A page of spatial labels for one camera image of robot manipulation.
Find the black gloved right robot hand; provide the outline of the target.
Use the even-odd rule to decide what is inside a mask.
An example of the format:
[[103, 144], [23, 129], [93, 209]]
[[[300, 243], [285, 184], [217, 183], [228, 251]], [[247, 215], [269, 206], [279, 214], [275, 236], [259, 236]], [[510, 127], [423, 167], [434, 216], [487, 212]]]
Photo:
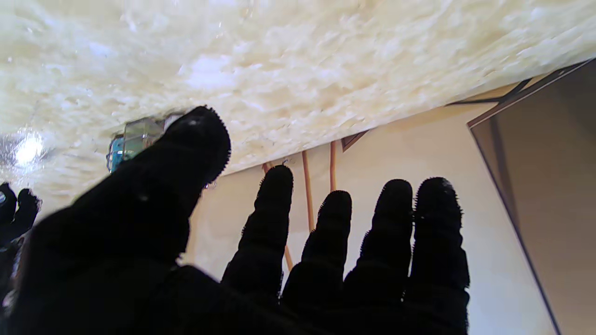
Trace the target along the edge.
[[20, 250], [18, 239], [32, 228], [41, 201], [29, 188], [16, 194], [8, 182], [2, 183], [0, 193], [0, 300], [3, 301], [12, 290], [10, 281], [15, 258]]

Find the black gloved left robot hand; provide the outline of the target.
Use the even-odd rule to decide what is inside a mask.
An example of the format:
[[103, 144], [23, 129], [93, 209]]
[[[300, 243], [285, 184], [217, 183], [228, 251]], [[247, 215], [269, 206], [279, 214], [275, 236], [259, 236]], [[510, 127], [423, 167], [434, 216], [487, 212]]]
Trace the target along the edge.
[[470, 274], [462, 212], [444, 178], [383, 187], [344, 275], [352, 199], [330, 192], [282, 284], [293, 176], [266, 172], [222, 279], [179, 265], [203, 188], [225, 169], [218, 114], [183, 114], [149, 148], [24, 246], [7, 335], [466, 335]]

